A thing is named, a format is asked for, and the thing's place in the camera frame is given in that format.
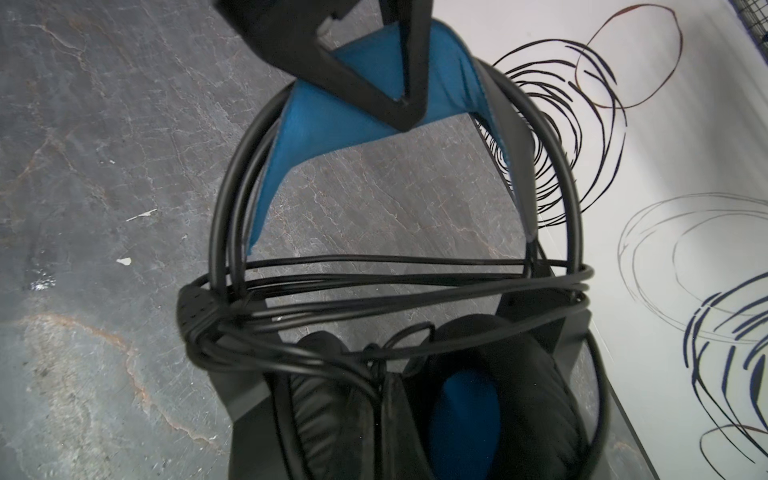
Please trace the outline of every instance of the white paint chip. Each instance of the white paint chip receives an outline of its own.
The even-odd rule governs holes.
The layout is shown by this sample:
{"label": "white paint chip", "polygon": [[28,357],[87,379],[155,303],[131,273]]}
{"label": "white paint chip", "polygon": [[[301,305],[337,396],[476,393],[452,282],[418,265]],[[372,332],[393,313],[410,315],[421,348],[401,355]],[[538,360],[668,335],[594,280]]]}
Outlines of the white paint chip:
{"label": "white paint chip", "polygon": [[52,286],[56,286],[55,278],[35,280],[29,284],[29,289],[35,292],[39,292],[40,290],[47,290]]}
{"label": "white paint chip", "polygon": [[149,217],[153,212],[156,212],[156,211],[157,211],[157,208],[153,208],[152,210],[149,210],[149,211],[144,212],[142,214],[138,214],[136,217],[131,217],[131,218],[129,218],[126,221],[130,222],[131,220],[136,220],[139,217]]}

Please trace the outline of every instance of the metal mesh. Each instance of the metal mesh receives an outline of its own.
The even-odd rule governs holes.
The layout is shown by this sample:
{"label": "metal mesh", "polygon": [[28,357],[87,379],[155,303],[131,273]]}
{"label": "metal mesh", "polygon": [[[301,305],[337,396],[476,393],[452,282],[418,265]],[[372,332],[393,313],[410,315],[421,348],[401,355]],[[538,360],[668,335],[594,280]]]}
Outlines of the metal mesh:
{"label": "metal mesh", "polygon": [[768,0],[730,0],[730,3],[768,62]]}

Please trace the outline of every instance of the white surface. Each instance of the white surface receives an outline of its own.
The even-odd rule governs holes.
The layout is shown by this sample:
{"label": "white surface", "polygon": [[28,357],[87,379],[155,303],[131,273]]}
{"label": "white surface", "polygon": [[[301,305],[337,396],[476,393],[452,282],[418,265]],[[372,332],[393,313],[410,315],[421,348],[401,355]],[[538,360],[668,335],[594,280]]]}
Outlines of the white surface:
{"label": "white surface", "polygon": [[[436,0],[434,15],[451,25],[474,55],[493,63],[534,40],[586,42],[629,5],[633,2]],[[713,432],[701,441],[713,467],[707,464],[700,439],[716,425],[694,395],[692,371],[683,360],[683,329],[701,302],[768,272],[768,203],[710,195],[768,200],[768,68],[725,0],[663,5],[676,11],[684,33],[680,65],[648,102],[627,110],[627,143],[616,180],[584,214],[586,262],[597,272],[589,293],[593,328],[619,400],[662,479],[720,478],[713,467],[726,480],[768,478],[768,458],[734,427],[725,432],[744,455],[722,432]],[[612,22],[591,46],[614,69],[617,96],[632,104],[650,94],[674,65],[677,30],[669,15],[638,9]],[[581,187],[586,180],[579,183],[576,177]],[[686,195],[695,196],[667,201]],[[634,230],[622,237],[633,216],[657,202],[664,203],[644,211],[650,216],[636,217]],[[541,241],[549,252],[564,251],[561,227],[543,230]],[[625,286],[622,273],[626,279],[632,272],[637,280]],[[728,312],[768,295],[765,280],[750,288],[713,310],[702,325],[698,349],[704,337],[713,339],[702,356],[701,375],[723,405],[723,366],[736,345],[731,407],[740,423],[765,430],[749,398],[754,362],[751,369],[742,366],[755,341],[768,334],[768,323],[738,343],[731,342],[730,329],[714,332]],[[768,303],[737,320],[766,309]],[[768,384],[768,375],[763,378]],[[728,423],[713,402],[704,403],[718,425]],[[768,392],[757,403],[768,414]],[[753,437],[768,450],[768,435],[753,432]]]}

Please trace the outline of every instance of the headphones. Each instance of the headphones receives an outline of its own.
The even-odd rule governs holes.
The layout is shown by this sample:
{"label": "headphones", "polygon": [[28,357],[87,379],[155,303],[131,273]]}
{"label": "headphones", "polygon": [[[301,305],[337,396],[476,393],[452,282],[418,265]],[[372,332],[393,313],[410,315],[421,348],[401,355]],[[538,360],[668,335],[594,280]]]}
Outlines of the headphones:
{"label": "headphones", "polygon": [[[402,61],[397,48],[400,34],[397,24],[388,25],[334,54],[396,97],[403,89],[402,76],[387,75]],[[501,72],[468,55],[449,28],[433,22],[429,102],[422,123],[465,112],[491,132],[509,166],[515,206],[526,233],[523,259],[322,255],[247,261],[271,195],[293,165],[397,133],[302,80],[278,93],[248,127],[218,195],[209,272],[184,286],[177,304],[187,354],[210,372],[220,396],[225,394],[216,378],[222,376],[255,378],[243,390],[260,392],[253,393],[260,398],[253,402],[256,406],[233,415],[230,478],[592,478],[606,438],[608,386],[600,353],[587,330],[584,281],[593,271],[582,263],[581,212],[567,158],[557,134],[531,99]],[[343,131],[350,122],[355,125],[350,133],[328,133],[334,128]],[[568,238],[565,260],[548,259],[537,240],[531,131],[548,152],[561,190]],[[522,272],[246,278],[247,271],[271,266],[361,261],[518,266]],[[555,275],[554,269],[564,273]],[[268,299],[281,296],[387,283],[439,288],[267,305]],[[381,346],[372,343],[361,351],[349,351],[325,331],[296,343],[284,342],[278,335],[301,326],[497,294],[502,300],[495,315],[463,316],[440,327],[415,324]],[[558,338],[571,325],[579,326],[573,335],[579,342],[586,340],[598,379],[598,425],[591,441],[562,375],[562,369],[570,366],[557,361]],[[396,346],[424,331],[429,334],[420,345]],[[397,359],[409,360],[405,370],[388,372],[387,362]],[[259,390],[259,385],[266,388]],[[255,420],[257,412],[269,420]]]}

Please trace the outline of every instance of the ear cushion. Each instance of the ear cushion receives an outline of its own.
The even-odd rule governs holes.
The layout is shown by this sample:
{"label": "ear cushion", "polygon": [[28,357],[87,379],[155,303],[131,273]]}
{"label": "ear cushion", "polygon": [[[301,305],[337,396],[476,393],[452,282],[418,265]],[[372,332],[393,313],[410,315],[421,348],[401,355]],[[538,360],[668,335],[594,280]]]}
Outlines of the ear cushion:
{"label": "ear cushion", "polygon": [[[440,327],[435,341],[481,333],[508,322],[493,315],[464,316]],[[528,334],[431,356],[421,365],[415,361],[406,367],[404,384],[427,452],[429,422],[443,384],[467,369],[487,373],[498,393],[501,431],[488,480],[565,480],[578,472],[587,449],[578,405],[552,357]]]}
{"label": "ear cushion", "polygon": [[[303,337],[298,346],[325,354],[347,351],[328,332]],[[309,376],[290,377],[293,418],[304,451],[306,466],[315,480],[322,479],[345,419],[349,387],[340,382]]]}

